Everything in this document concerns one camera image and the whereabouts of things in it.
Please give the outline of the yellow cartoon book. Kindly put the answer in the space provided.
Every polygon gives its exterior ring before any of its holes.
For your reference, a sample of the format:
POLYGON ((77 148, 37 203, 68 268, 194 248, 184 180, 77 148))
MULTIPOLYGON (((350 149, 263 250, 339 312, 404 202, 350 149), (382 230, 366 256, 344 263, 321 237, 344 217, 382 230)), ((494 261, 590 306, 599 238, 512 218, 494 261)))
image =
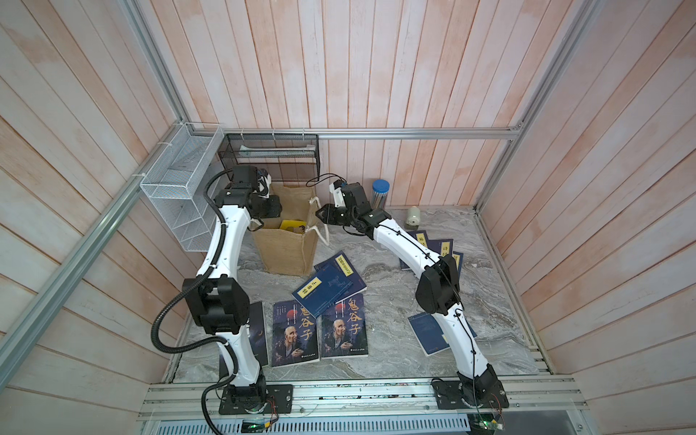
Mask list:
POLYGON ((290 231, 294 234, 304 234, 306 232, 307 223, 303 220, 284 219, 279 228, 284 231, 290 231))

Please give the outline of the tan canvas bag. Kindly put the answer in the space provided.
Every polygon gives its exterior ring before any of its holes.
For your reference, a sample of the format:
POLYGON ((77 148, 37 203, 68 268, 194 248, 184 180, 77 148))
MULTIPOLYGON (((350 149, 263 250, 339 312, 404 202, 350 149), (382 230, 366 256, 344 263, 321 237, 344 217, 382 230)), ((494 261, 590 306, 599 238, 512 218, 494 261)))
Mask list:
POLYGON ((275 219, 264 219, 265 226, 252 234, 266 272, 275 275, 306 277, 313 273, 317 243, 327 241, 328 230, 321 232, 315 215, 322 207, 315 188, 290 187, 273 182, 271 193, 279 197, 282 212, 275 219), (284 219, 307 223, 304 234, 279 228, 284 219))

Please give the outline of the navy book pair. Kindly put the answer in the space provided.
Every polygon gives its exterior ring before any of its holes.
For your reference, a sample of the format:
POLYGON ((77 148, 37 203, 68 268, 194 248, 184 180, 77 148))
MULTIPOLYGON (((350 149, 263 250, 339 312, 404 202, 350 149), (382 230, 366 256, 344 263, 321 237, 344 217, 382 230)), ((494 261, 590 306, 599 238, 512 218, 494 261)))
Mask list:
POLYGON ((353 281, 340 268, 329 265, 318 270, 292 295, 303 308, 306 308, 310 315, 319 317, 352 286, 353 281))
POLYGON ((351 282, 351 286, 347 288, 340 297, 336 300, 337 303, 343 302, 350 297, 354 297, 360 293, 364 293, 367 284, 359 275, 357 269, 353 266, 349 257, 344 253, 344 250, 339 251, 333 257, 326 259, 323 262, 314 265, 315 271, 322 271, 326 268, 334 269, 340 272, 346 279, 351 282))

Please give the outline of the old man book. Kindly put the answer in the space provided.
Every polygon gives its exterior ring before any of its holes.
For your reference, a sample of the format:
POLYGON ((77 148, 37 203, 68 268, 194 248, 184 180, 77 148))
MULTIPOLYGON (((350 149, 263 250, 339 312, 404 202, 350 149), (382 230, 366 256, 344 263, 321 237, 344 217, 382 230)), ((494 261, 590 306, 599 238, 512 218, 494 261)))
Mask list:
POLYGON ((273 367, 307 364, 320 359, 317 320, 295 301, 273 305, 272 346, 273 367))
POLYGON ((330 306, 320 317, 320 325, 321 358, 368 355, 363 294, 353 295, 330 306))

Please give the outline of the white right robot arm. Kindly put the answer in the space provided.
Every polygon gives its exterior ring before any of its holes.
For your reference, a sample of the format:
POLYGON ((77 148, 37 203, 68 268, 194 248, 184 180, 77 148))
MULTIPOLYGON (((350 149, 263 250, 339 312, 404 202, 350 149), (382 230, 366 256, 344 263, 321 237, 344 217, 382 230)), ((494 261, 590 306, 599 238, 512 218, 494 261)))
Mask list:
POLYGON ((415 299, 434 318, 453 352, 463 400, 473 407, 488 404, 504 393, 493 366, 480 351, 460 299, 459 270, 451 254, 440 255, 409 235, 381 208, 373 208, 361 184, 335 181, 329 188, 333 202, 316 212, 327 226, 353 228, 403 261, 419 279, 415 299))

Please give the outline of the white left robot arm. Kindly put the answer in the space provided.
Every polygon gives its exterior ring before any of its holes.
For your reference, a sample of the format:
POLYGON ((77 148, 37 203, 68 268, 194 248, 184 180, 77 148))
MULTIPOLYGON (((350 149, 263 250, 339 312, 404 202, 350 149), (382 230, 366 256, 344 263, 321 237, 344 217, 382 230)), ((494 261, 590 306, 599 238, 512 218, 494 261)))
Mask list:
POLYGON ((254 166, 235 166, 208 180, 203 197, 216 216, 213 240, 196 277, 182 288, 195 325, 207 334, 182 351, 215 344, 228 382, 237 388, 256 387, 262 379, 249 342, 250 300, 237 281, 237 264, 250 224, 263 228, 265 219, 282 211, 270 184, 269 173, 254 166))

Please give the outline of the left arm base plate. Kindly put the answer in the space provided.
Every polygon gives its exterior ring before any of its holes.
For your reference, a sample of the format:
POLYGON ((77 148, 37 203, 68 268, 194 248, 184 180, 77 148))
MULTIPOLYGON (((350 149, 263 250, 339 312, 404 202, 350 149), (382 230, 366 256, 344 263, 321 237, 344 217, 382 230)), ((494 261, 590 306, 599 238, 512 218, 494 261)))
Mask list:
POLYGON ((228 386, 223 390, 220 415, 290 413, 294 398, 292 384, 228 386))

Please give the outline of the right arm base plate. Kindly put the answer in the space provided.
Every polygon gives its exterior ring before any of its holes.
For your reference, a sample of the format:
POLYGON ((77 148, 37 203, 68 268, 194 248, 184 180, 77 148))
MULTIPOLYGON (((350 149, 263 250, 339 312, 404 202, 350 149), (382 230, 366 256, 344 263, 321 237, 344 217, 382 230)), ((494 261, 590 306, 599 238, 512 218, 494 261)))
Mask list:
POLYGON ((469 380, 444 381, 433 378, 431 387, 440 410, 456 409, 507 409, 509 399, 502 382, 498 379, 475 382, 469 380))

